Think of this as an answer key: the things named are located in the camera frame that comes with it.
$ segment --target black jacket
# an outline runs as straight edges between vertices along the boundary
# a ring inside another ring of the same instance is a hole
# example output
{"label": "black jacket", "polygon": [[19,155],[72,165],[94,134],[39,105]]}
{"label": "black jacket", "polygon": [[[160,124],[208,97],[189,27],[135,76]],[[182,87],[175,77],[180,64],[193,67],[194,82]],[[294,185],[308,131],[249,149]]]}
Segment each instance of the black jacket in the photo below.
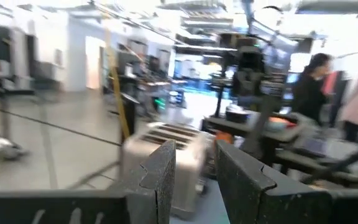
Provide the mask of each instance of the black jacket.
{"label": "black jacket", "polygon": [[303,114],[321,125],[320,111],[327,102],[321,92],[323,81],[315,80],[310,75],[302,74],[293,88],[292,111]]}

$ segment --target pipe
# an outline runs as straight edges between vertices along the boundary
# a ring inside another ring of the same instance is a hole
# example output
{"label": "pipe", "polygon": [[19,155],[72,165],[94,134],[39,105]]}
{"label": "pipe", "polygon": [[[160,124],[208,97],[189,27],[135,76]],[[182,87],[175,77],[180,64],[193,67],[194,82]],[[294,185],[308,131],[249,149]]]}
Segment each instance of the pipe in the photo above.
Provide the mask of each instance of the pipe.
{"label": "pipe", "polygon": [[254,13],[252,12],[252,1],[242,0],[242,8],[247,16],[246,22],[248,23],[248,33],[250,34],[252,31],[252,23],[254,21]]}
{"label": "pipe", "polygon": [[149,27],[149,26],[146,26],[146,25],[144,25],[144,24],[141,24],[140,22],[133,21],[132,19],[130,19],[130,18],[126,17],[126,16],[122,16],[122,15],[120,15],[120,13],[116,13],[116,12],[110,10],[108,7],[106,7],[106,6],[104,6],[104,5],[100,4],[100,3],[93,2],[93,5],[94,5],[96,8],[98,8],[100,11],[105,12],[105,13],[109,14],[110,16],[116,16],[116,17],[118,17],[118,18],[124,19],[124,20],[126,20],[126,21],[128,21],[128,22],[131,22],[131,23],[133,23],[133,24],[135,24],[135,25],[137,25],[137,26],[139,26],[139,27],[141,27],[141,28],[143,28],[143,29],[150,30],[150,31],[152,31],[152,32],[154,32],[154,33],[156,33],[156,34],[158,34],[158,35],[161,35],[161,36],[163,36],[163,37],[165,37],[165,38],[168,38],[168,39],[170,39],[170,40],[173,40],[174,42],[177,42],[177,43],[183,44],[183,45],[187,45],[186,43],[184,43],[184,42],[182,42],[182,41],[180,41],[180,40],[177,40],[177,39],[175,39],[175,38],[172,38],[172,37],[170,37],[170,36],[167,35],[167,34],[164,34],[164,33],[162,33],[162,32],[159,32],[159,31],[157,31],[157,30],[155,30],[155,29],[153,29],[153,28],[151,28],[151,27]]}

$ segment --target door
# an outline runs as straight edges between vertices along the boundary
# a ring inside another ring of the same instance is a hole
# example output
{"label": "door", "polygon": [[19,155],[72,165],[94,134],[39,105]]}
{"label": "door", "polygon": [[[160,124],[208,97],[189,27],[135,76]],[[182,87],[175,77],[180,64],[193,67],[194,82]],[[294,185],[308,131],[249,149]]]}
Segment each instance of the door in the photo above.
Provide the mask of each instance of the door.
{"label": "door", "polygon": [[160,69],[164,72],[168,72],[170,52],[164,49],[159,49],[157,58],[160,59]]}
{"label": "door", "polygon": [[173,71],[173,78],[181,78],[181,61],[175,61],[175,69]]}
{"label": "door", "polygon": [[109,79],[109,62],[107,51],[104,47],[99,48],[99,77],[100,84],[102,86],[102,94],[107,94],[111,90],[110,79]]}

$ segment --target doorway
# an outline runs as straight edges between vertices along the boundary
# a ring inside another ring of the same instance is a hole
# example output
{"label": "doorway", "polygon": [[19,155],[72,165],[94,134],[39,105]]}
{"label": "doorway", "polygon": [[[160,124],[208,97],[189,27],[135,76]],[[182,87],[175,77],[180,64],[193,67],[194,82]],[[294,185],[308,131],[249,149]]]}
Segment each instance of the doorway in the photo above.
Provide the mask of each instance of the doorway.
{"label": "doorway", "polygon": [[175,61],[175,69],[173,71],[173,78],[180,79],[181,78],[181,61]]}
{"label": "doorway", "polygon": [[112,83],[111,79],[109,78],[109,61],[107,50],[104,47],[99,48],[99,77],[100,84],[102,86],[102,95],[110,93]]}
{"label": "doorway", "polygon": [[103,89],[104,81],[101,65],[103,65],[104,57],[101,55],[101,49],[104,49],[104,46],[105,43],[101,39],[89,36],[85,39],[86,87],[92,90]]}

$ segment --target toaster slot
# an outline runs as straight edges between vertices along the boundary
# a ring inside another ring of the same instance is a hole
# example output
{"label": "toaster slot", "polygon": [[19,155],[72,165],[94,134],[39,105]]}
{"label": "toaster slot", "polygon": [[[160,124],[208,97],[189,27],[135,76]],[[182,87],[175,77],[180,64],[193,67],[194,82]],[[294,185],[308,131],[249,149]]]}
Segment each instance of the toaster slot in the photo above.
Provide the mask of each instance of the toaster slot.
{"label": "toaster slot", "polygon": [[[162,145],[169,139],[159,138],[158,136],[145,135],[144,137],[142,137],[142,140],[154,144]],[[186,145],[180,142],[176,142],[176,147],[177,147],[176,150],[183,150],[186,147]]]}
{"label": "toaster slot", "polygon": [[151,131],[151,132],[149,132],[149,134],[152,134],[154,136],[161,136],[161,137],[166,138],[166,139],[173,139],[173,140],[176,140],[178,142],[183,142],[183,143],[188,143],[188,141],[189,141],[189,139],[187,139],[187,138],[183,138],[183,137],[176,136],[176,135],[173,135],[173,134],[169,134],[169,133],[166,133],[166,132]]}
{"label": "toaster slot", "polygon": [[170,132],[173,132],[173,133],[178,133],[178,134],[188,136],[188,137],[191,137],[191,138],[196,136],[195,133],[192,133],[192,132],[189,132],[189,131],[184,131],[184,130],[177,129],[177,128],[169,128],[167,126],[159,126],[158,129],[159,130],[164,130],[164,131],[170,131]]}
{"label": "toaster slot", "polygon": [[176,125],[172,125],[172,124],[164,124],[164,125],[162,125],[160,127],[167,127],[167,128],[171,128],[171,129],[179,129],[179,130],[182,130],[182,131],[187,131],[187,132],[195,133],[195,134],[200,133],[200,131],[198,131],[197,129],[185,128],[185,127],[176,126]]}

